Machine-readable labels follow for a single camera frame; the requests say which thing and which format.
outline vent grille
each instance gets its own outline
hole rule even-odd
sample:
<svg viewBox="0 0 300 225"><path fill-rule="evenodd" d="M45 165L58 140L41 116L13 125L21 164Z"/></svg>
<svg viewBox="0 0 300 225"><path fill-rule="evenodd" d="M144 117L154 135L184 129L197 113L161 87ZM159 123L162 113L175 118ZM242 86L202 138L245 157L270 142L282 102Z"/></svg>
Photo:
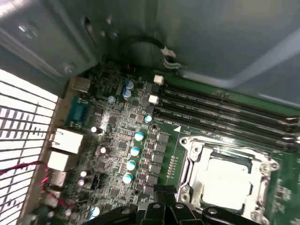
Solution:
<svg viewBox="0 0 300 225"><path fill-rule="evenodd" d="M39 159L58 97L0 70L0 169ZM0 224L14 225L36 166L0 176Z"/></svg>

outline green circuit board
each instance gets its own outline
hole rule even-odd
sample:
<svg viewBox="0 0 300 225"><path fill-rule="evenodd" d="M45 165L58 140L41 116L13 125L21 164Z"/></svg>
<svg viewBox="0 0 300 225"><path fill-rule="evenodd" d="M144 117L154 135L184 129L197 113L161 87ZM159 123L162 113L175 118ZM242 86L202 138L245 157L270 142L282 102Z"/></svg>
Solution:
<svg viewBox="0 0 300 225"><path fill-rule="evenodd" d="M205 130L181 124L176 121L168 121L153 117L152 122L145 123L144 117L151 114L148 98L149 84L153 83L153 77L158 72L147 69L122 70L117 64L108 63L105 67L96 67L89 71L88 76L92 80L89 93L77 97L74 105L86 104L84 120L78 121L68 118L66 126L71 129L80 130L92 135L91 144L87 147L78 161L75 169L70 171L65 181L62 196L70 201L75 200L79 193L77 181L82 170L93 168L94 174L98 176L97 187L87 191L89 199L81 205L80 215L73 224L81 224L90 219L90 210L94 206L105 213L122 205L141 204L153 201L153 196L144 193L145 176L147 169L143 165L149 165L150 160L146 155L150 153L148 144L154 144L151 135L163 133L168 135L168 141L162 143L165 146L164 159L160 164L161 170L157 174L158 184L174 185L178 188L180 174L185 158L185 150L178 144L180 137L187 135L204 135L219 138L217 133L208 133ZM187 90L199 90L210 95L227 95L231 100L255 107L264 108L269 111L286 114L299 115L300 111L271 102L262 101L241 94L224 91L205 84L187 81L169 74L160 73L165 81L176 84ZM132 81L135 88L132 90L130 99L125 100L122 96L124 83ZM114 97L113 103L108 103L108 98ZM90 133L93 126L101 127L104 135ZM134 134L142 132L144 139L141 142L134 140ZM273 225L300 224L300 154L280 151L269 147L263 147L251 142L239 140L235 143L243 146L258 148L270 152L270 155L280 164L280 169L272 173L268 198L266 202L265 216ZM99 155L99 146L109 146L109 156ZM129 154L132 147L138 147L140 154L133 157ZM130 173L133 181L130 184L122 182L123 175L127 172L126 163L129 160L136 162L136 169ZM68 218L63 215L66 208L60 209L57 217L64 221Z"/></svg>

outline ram slot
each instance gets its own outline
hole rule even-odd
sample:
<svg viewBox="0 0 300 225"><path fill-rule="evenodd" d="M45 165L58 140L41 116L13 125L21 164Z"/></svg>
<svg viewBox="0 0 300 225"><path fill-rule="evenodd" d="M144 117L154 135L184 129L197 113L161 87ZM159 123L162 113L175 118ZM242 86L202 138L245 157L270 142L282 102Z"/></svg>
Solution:
<svg viewBox="0 0 300 225"><path fill-rule="evenodd" d="M162 88L162 93L169 93L177 98L190 99L196 102L206 102L207 104L211 103L212 105L216 105L222 108L227 108L232 111L237 111L244 114L250 114L256 117L265 117L269 120L281 120L284 121L286 119L285 115L274 113L268 110L256 108L254 106L249 106L243 103L235 102L233 100L219 98L214 95L208 95L202 92L190 91L184 88L178 87L176 85L164 86Z"/></svg>
<svg viewBox="0 0 300 225"><path fill-rule="evenodd" d="M175 123L180 123L182 125L186 125L189 127L197 128L203 131L212 132L218 135L234 138L240 141L253 143L257 145L261 145L267 148L276 149L280 151L294 151L295 147L292 144L284 143L284 142L276 142L274 140L266 140L266 139L260 139L259 137L252 137L247 134L244 134L242 132L237 132L236 130L224 130L220 127L214 127L209 124L201 123L200 121L191 121L190 117L184 116L181 114L178 114L176 112L174 113L167 113L162 112L160 110L156 110L153 114L154 117L172 121Z"/></svg>
<svg viewBox="0 0 300 225"><path fill-rule="evenodd" d="M181 107L181 105L186 105L187 107L191 107L191 108L195 107L198 109L202 109L202 111L207 111L208 113L210 113L210 112L219 113L224 116L230 116L231 118L234 118L237 120L244 120L245 122L248 122L248 123L259 124L262 127L266 127L269 129L281 130L283 132L286 130L285 125L280 124L276 121L271 120L270 122L267 122L265 118L261 118L261 117L255 118L255 117L252 117L249 115L244 115L240 112L232 111L232 110L229 110L226 108L220 108L220 106L209 105L207 103L195 102L190 99L182 99L182 98L170 96L168 94L161 96L161 99L163 101L163 103L162 103L163 105L164 105L164 102L170 103L172 105L178 105L179 107Z"/></svg>

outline cpu socket lever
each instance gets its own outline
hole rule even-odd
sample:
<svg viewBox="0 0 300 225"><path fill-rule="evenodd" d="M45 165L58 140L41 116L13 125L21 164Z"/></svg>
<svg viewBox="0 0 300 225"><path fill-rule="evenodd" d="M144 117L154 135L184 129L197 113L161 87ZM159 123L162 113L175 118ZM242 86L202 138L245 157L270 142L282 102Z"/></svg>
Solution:
<svg viewBox="0 0 300 225"><path fill-rule="evenodd" d="M185 136L186 150L177 201L200 211L218 206L253 222L268 225L264 216L272 171L279 163L261 150L205 136Z"/></svg>

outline integrated circuit chip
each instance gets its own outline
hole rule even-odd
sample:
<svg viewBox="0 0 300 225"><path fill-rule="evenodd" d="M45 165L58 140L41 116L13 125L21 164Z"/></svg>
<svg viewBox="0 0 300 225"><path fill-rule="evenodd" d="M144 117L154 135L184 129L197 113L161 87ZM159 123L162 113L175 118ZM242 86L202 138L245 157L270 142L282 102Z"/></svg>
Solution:
<svg viewBox="0 0 300 225"><path fill-rule="evenodd" d="M140 184L137 184L135 188L136 188L136 190L140 190L141 191L143 189L143 186L140 185Z"/></svg>
<svg viewBox="0 0 300 225"><path fill-rule="evenodd" d="M131 118L131 119L136 119L136 115L133 114L133 113L131 113L131 114L129 115L129 118Z"/></svg>
<svg viewBox="0 0 300 225"><path fill-rule="evenodd" d="M159 152L165 152L166 146L164 144L156 143L154 150Z"/></svg>
<svg viewBox="0 0 300 225"><path fill-rule="evenodd" d="M149 172L160 174L160 171L161 171L161 166L160 165L150 164Z"/></svg>
<svg viewBox="0 0 300 225"><path fill-rule="evenodd" d="M125 149L126 148L126 142L119 142L118 148Z"/></svg>
<svg viewBox="0 0 300 225"><path fill-rule="evenodd" d="M141 165L141 168L142 168L142 169L145 169L145 170L147 170L148 167L149 167L149 166L148 166L147 164L142 164L142 165Z"/></svg>
<svg viewBox="0 0 300 225"><path fill-rule="evenodd" d="M111 196L117 197L119 195L120 190L118 189L111 189Z"/></svg>
<svg viewBox="0 0 300 225"><path fill-rule="evenodd" d="M155 140L155 139L156 139L156 135L155 135L155 134L150 134L150 135L149 135L149 138Z"/></svg>
<svg viewBox="0 0 300 225"><path fill-rule="evenodd" d="M142 181L144 181L144 180L146 180L146 176L144 174L140 174L139 175L139 179L142 180Z"/></svg>
<svg viewBox="0 0 300 225"><path fill-rule="evenodd" d="M150 155L150 154L145 154L145 155L144 155L144 158L145 158L145 159L151 159L151 155Z"/></svg>
<svg viewBox="0 0 300 225"><path fill-rule="evenodd" d="M112 210L112 208L113 208L113 206L111 204L105 204L105 206L104 206L105 211L110 211L110 210Z"/></svg>
<svg viewBox="0 0 300 225"><path fill-rule="evenodd" d="M146 108L146 113L153 113L154 111L154 105L149 105Z"/></svg>
<svg viewBox="0 0 300 225"><path fill-rule="evenodd" d="M97 108L95 109L95 114L96 114L96 115L100 116L100 115L102 115L102 113L103 113L103 108L97 107Z"/></svg>
<svg viewBox="0 0 300 225"><path fill-rule="evenodd" d="M103 142L104 142L104 143L110 143L110 142L111 142L111 139L110 139L109 137L105 137L105 138L103 139Z"/></svg>
<svg viewBox="0 0 300 225"><path fill-rule="evenodd" d="M152 159L151 160L152 160L152 162L155 162L155 163L162 163L163 160L164 160L164 156L154 153L152 155Z"/></svg>
<svg viewBox="0 0 300 225"><path fill-rule="evenodd" d="M143 115L137 115L136 121L138 121L139 123L142 123L144 121L144 116Z"/></svg>
<svg viewBox="0 0 300 225"><path fill-rule="evenodd" d="M169 135L166 135L166 134L163 134L163 133L159 133L157 135L157 140L160 141L160 142L168 143L168 141L169 141Z"/></svg>
<svg viewBox="0 0 300 225"><path fill-rule="evenodd" d="M117 122L117 118L115 118L115 117L110 117L109 119L108 119L108 123L109 124L116 124L116 122Z"/></svg>
<svg viewBox="0 0 300 225"><path fill-rule="evenodd" d="M146 88L145 88L145 92L146 93L152 93L152 83L147 83Z"/></svg>
<svg viewBox="0 0 300 225"><path fill-rule="evenodd" d="M153 149L154 148L154 144L148 143L147 144L147 149Z"/></svg>
<svg viewBox="0 0 300 225"><path fill-rule="evenodd" d="M133 100L131 105L134 106L134 107L138 107L139 106L139 101L138 100Z"/></svg>
<svg viewBox="0 0 300 225"><path fill-rule="evenodd" d="M151 185L145 185L142 191L145 195L154 195L154 187Z"/></svg>
<svg viewBox="0 0 300 225"><path fill-rule="evenodd" d="M159 85L154 84L151 88L152 93L157 94L159 93Z"/></svg>
<svg viewBox="0 0 300 225"><path fill-rule="evenodd" d="M142 107L147 107L149 105L150 105L150 103L148 101L148 98L143 98L142 99Z"/></svg>
<svg viewBox="0 0 300 225"><path fill-rule="evenodd" d="M104 162L99 162L98 168L103 170L105 168L105 163Z"/></svg>
<svg viewBox="0 0 300 225"><path fill-rule="evenodd" d="M158 176L148 174L146 177L146 182L149 184L157 184L158 183Z"/></svg>

